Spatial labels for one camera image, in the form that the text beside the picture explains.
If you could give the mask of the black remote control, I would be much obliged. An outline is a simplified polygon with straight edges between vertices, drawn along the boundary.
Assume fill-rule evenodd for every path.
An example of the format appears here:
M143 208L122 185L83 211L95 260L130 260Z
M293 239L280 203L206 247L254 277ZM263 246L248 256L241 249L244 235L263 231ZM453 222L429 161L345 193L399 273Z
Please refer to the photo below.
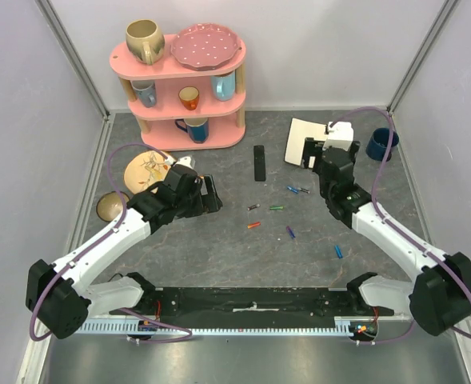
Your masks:
M253 166L254 180L256 182L265 182L265 147L263 145L256 145L253 147Z

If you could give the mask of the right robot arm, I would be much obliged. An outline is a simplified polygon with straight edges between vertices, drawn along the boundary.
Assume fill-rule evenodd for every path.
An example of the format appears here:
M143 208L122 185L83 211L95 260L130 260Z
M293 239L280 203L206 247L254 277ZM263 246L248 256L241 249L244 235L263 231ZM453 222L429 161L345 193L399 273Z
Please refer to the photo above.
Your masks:
M372 201L354 181L359 147L353 142L347 149L334 148L306 138L302 163L318 175L329 212L377 245L409 279L361 276L345 295L347 309L361 315L372 307L387 308L410 316L425 332L438 336L471 316L471 261L461 252L447 254L428 244Z

